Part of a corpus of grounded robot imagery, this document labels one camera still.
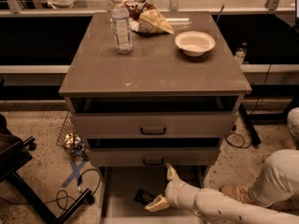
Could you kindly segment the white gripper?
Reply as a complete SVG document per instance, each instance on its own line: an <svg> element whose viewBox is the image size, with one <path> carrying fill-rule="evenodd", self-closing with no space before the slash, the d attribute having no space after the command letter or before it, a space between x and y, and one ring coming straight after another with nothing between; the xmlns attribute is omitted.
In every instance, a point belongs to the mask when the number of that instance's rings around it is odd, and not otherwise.
<svg viewBox="0 0 299 224"><path fill-rule="evenodd" d="M156 212L167 209L170 205L180 209L195 209L195 198L200 189L179 179L177 171L171 164L167 163L165 166L166 178L170 181L165 189L165 197L159 194L145 206L145 209Z"/></svg>

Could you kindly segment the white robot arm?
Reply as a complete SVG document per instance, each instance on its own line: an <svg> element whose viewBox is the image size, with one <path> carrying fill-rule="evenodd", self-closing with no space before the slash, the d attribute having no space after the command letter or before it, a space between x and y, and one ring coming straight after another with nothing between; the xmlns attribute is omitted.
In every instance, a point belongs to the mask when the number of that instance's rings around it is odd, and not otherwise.
<svg viewBox="0 0 299 224"><path fill-rule="evenodd" d="M164 195L158 195L145 206L150 212L175 207L187 210L212 224L224 220L237 224L299 224L299 216L241 203L217 190L192 186L181 180L169 163L165 166L168 184Z"/></svg>

